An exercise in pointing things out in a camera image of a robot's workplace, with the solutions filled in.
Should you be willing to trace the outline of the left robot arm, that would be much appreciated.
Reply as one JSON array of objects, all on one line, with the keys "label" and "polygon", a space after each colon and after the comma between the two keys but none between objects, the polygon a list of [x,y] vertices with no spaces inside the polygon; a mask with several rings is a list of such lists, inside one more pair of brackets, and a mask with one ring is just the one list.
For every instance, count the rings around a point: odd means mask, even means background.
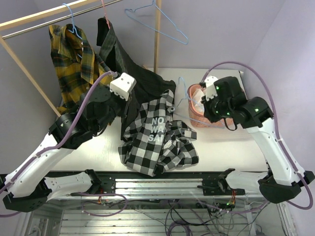
[{"label": "left robot arm", "polygon": [[92,86],[80,95],[72,113],[60,116],[39,147],[12,173],[1,177],[7,210],[31,212],[47,201],[72,193],[95,195],[102,181],[92,169],[76,175],[47,177],[58,162],[81,144],[101,134],[126,110],[134,84],[116,80],[108,86]]}]

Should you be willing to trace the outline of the blue wire hanger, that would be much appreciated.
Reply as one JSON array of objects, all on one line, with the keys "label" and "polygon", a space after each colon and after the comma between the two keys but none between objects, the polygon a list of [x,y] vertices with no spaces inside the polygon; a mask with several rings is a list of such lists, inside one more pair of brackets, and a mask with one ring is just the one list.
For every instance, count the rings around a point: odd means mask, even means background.
[{"label": "blue wire hanger", "polygon": [[[136,13],[139,11],[139,10],[142,10],[142,9],[145,9],[145,8],[148,8],[148,7],[153,7],[155,9],[155,26],[152,27],[152,26],[149,26],[148,24],[138,20],[136,18]],[[129,17],[130,19],[134,20],[135,22],[153,30],[155,33],[157,33],[158,35],[163,35],[171,40],[174,40],[180,44],[183,44],[183,45],[188,45],[189,44],[189,38],[187,37],[186,34],[184,34],[183,31],[181,31],[178,26],[171,20],[171,18],[161,9],[161,6],[158,5],[158,1],[157,0],[152,0],[150,4],[147,4],[147,5],[143,5],[141,7],[138,7],[138,8],[126,8],[124,10],[124,13],[127,17]],[[164,17],[166,18],[166,20],[173,26],[173,28],[175,29],[175,31],[177,33],[179,33],[183,38],[184,40],[180,40],[178,38],[175,38],[169,34],[166,34],[164,33],[163,31],[161,31],[161,18]]]}]

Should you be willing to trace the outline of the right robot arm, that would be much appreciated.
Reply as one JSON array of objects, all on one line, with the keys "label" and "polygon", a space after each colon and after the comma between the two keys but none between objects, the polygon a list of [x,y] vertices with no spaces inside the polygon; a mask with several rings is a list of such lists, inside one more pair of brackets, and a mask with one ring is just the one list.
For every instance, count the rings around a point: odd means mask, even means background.
[{"label": "right robot arm", "polygon": [[268,171],[261,173],[227,169],[219,175],[220,193],[226,195],[232,190],[244,189],[258,192],[269,202],[278,204],[294,199],[301,192],[303,182],[313,181],[312,172],[288,160],[288,152],[283,150],[284,144],[276,135],[276,117],[263,98],[247,99],[238,79],[231,76],[221,79],[207,76],[201,86],[205,91],[201,101],[204,117],[211,123],[231,119],[235,128],[240,125],[259,146],[268,165]]}]

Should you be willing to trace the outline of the black white checkered shirt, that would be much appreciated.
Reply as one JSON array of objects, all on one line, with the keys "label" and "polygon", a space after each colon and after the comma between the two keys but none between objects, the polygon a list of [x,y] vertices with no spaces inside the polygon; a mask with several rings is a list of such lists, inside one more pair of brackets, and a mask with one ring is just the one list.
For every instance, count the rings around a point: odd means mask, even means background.
[{"label": "black white checkered shirt", "polygon": [[174,93],[169,89],[158,99],[141,105],[118,147],[126,167],[154,177],[199,162],[192,143],[197,133],[182,120],[174,120],[174,111]]}]

